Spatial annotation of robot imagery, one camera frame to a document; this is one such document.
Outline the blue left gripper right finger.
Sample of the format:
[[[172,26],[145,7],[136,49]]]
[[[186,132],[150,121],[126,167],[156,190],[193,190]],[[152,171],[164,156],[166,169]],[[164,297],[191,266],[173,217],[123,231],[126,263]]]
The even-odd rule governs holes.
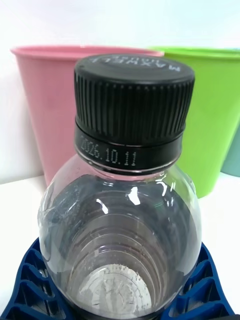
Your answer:
[[[180,294],[164,311],[164,319],[214,320],[234,314],[224,295],[210,252],[202,244],[195,270]]]

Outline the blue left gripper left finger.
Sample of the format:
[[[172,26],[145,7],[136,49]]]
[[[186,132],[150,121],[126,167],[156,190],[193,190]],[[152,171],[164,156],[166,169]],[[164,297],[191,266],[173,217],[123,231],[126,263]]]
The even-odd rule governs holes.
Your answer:
[[[69,319],[69,309],[47,271],[38,239],[20,263],[9,303],[10,320]]]

